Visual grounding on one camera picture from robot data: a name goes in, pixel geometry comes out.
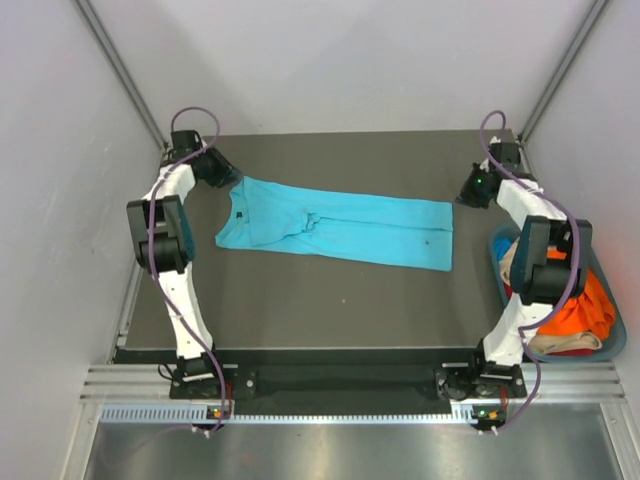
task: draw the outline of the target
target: wall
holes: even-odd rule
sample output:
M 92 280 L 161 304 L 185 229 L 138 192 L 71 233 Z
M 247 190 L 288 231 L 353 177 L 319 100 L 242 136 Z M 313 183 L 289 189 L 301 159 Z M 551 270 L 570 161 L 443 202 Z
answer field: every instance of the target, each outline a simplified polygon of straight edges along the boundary
M 0 39 L 0 476 L 58 478 L 158 153 L 72 2 L 6 5 Z
M 594 226 L 594 248 L 629 333 L 616 360 L 640 423 L 640 4 L 615 0 L 530 141 L 547 190 Z
M 93 0 L 156 121 L 227 134 L 518 130 L 590 3 Z

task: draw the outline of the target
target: purple cable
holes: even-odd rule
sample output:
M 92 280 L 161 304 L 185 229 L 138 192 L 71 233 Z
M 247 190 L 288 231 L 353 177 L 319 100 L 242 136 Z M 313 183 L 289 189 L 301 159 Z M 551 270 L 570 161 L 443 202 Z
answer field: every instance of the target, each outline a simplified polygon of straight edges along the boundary
M 504 174 L 509 179 L 513 180 L 516 184 L 518 184 L 520 187 L 524 188 L 525 190 L 529 190 L 529 186 L 526 183 L 524 183 L 522 180 L 520 180 L 511 172 L 509 172 L 506 168 L 504 168 L 500 164 L 500 162 L 498 162 L 498 160 L 496 160 L 493 157 L 493 155 L 491 155 L 491 151 L 489 150 L 489 146 L 487 145 L 487 142 L 484 138 L 485 137 L 484 134 L 485 134 L 485 127 L 487 125 L 487 122 L 494 115 L 499 115 L 502 118 L 501 130 L 504 130 L 504 128 L 507 125 L 507 117 L 502 110 L 494 110 L 490 112 L 486 117 L 484 117 L 484 120 L 482 120 L 482 123 L 480 124 L 480 144 L 482 145 L 482 150 L 484 150 L 485 155 L 487 156 L 489 161 L 493 164 L 493 166 L 496 167 L 502 174 Z M 526 398 L 526 400 L 524 401 L 522 406 L 518 409 L 518 411 L 514 413 L 513 416 L 509 418 L 502 427 L 497 429 L 499 432 L 504 431 L 508 426 L 515 423 L 515 421 L 518 418 L 520 418 L 520 416 L 522 416 L 524 411 L 529 407 L 529 405 L 531 405 L 531 402 L 533 401 L 535 396 L 538 394 L 538 390 L 540 390 L 542 368 L 540 367 L 540 361 L 536 358 L 531 348 L 529 348 L 529 345 L 527 345 L 525 332 L 527 330 L 535 330 L 537 328 L 540 328 L 541 326 L 550 322 L 551 319 L 555 317 L 560 312 L 560 310 L 562 310 L 564 305 L 567 303 L 567 300 L 569 300 L 569 297 L 571 296 L 571 291 L 573 290 L 573 286 L 575 285 L 576 279 L 578 278 L 578 267 L 580 265 L 580 231 L 578 230 L 578 222 L 576 221 L 576 218 L 564 207 L 564 205 L 547 197 L 544 193 L 542 192 L 532 192 L 532 193 L 537 197 L 549 202 L 551 205 L 553 205 L 562 213 L 564 213 L 565 216 L 567 217 L 567 221 L 571 226 L 571 235 L 573 236 L 573 245 L 571 247 L 571 271 L 569 273 L 569 280 L 567 281 L 567 286 L 565 287 L 564 292 L 562 292 L 562 296 L 560 297 L 560 300 L 558 300 L 558 303 L 555 304 L 555 306 L 553 307 L 553 310 L 551 310 L 549 315 L 547 315 L 542 320 L 532 325 L 526 325 L 524 327 L 518 328 L 518 333 L 520 334 L 520 338 L 522 339 L 523 350 L 527 355 L 527 357 L 529 357 L 536 366 L 536 381 L 535 381 L 535 384 L 533 385 L 533 389 L 531 390 L 531 393 L 529 393 L 529 396 Z
M 160 178 L 160 180 L 153 187 L 153 190 L 151 190 L 151 199 L 149 200 L 149 225 L 148 225 L 148 229 L 149 229 L 149 251 L 150 252 L 153 252 L 153 246 L 154 246 L 154 238 L 153 238 L 153 236 L 154 236 L 154 233 L 155 233 L 156 197 L 158 195 L 158 191 L 160 190 L 160 188 L 162 188 L 162 185 L 164 185 L 164 183 L 167 181 L 169 176 L 171 176 L 171 174 L 176 170 L 176 168 L 178 168 L 180 165 L 188 162 L 189 160 L 197 157 L 198 155 L 206 152 L 208 149 L 213 147 L 213 144 L 216 142 L 216 140 L 218 139 L 218 136 L 220 135 L 220 122 L 218 121 L 218 118 L 212 112 L 210 112 L 206 108 L 202 108 L 202 107 L 186 107 L 186 108 L 183 108 L 182 110 L 179 110 L 178 112 L 176 112 L 176 114 L 171 119 L 171 131 L 172 132 L 174 131 L 175 122 L 176 122 L 177 118 L 180 115 L 182 115 L 185 112 L 189 112 L 189 111 L 193 111 L 193 110 L 197 110 L 199 112 L 204 112 L 207 115 L 209 115 L 213 119 L 215 124 L 216 124 L 216 133 L 213 136 L 213 139 L 211 139 L 211 141 L 209 143 L 207 143 L 206 145 L 204 145 L 202 148 L 200 148 L 199 150 L 196 150 L 195 152 L 187 155 L 184 158 L 181 158 L 176 163 L 171 165 L 167 169 L 167 171 L 164 173 L 162 178 Z M 156 267 L 156 260 L 155 260 L 153 255 L 149 255 L 149 267 L 150 267 L 150 270 L 151 270 L 151 279 L 153 280 L 153 283 L 156 285 L 158 290 L 160 290 L 160 293 L 164 297 L 165 303 L 178 316 L 178 319 L 180 320 L 180 323 L 182 324 L 184 329 L 189 333 L 189 335 L 191 335 L 191 337 L 198 343 L 198 345 L 200 345 L 203 348 L 203 350 L 205 351 L 207 356 L 211 359 L 211 363 L 213 364 L 214 368 L 216 369 L 216 373 L 218 374 L 218 378 L 220 379 L 220 409 L 221 409 L 221 413 L 220 413 L 220 417 L 218 418 L 217 423 L 211 429 L 211 433 L 214 433 L 222 426 L 222 420 L 223 420 L 224 411 L 225 411 L 224 402 L 226 400 L 226 388 L 225 388 L 225 383 L 224 383 L 224 375 L 222 373 L 222 367 L 220 366 L 220 363 L 218 363 L 218 360 L 216 359 L 216 357 L 213 354 L 213 352 L 211 351 L 211 349 L 207 346 L 206 343 L 204 343 L 204 341 L 200 337 L 198 337 L 196 332 L 194 332 L 193 329 L 191 327 L 189 327 L 189 325 L 187 324 L 186 320 L 182 316 L 182 313 L 180 312 L 180 310 L 178 309 L 176 304 L 171 301 L 169 296 L 162 289 L 162 285 L 160 284 L 160 279 L 159 279 L 159 276 L 158 276 L 158 269 Z M 185 425 L 172 425 L 171 427 L 168 427 L 168 428 L 166 428 L 164 430 L 161 430 L 160 432 L 156 433 L 155 435 L 152 435 L 147 440 L 144 440 L 143 442 L 141 442 L 139 445 L 135 446 L 123 459 L 121 459 L 118 462 L 110 462 L 109 460 L 107 460 L 106 454 L 104 452 L 104 446 L 102 446 L 100 448 L 100 460 L 102 461 L 102 463 L 108 469 L 111 469 L 111 470 L 117 469 L 118 467 L 120 467 L 120 466 L 124 465 L 126 462 L 128 462 L 135 454 L 137 454 L 144 447 L 146 447 L 150 443 L 154 442 L 158 438 L 164 436 L 166 433 L 173 432 L 173 431 L 176 431 L 176 430 L 186 430 L 186 429 L 191 429 L 191 427 L 190 426 L 185 426 Z

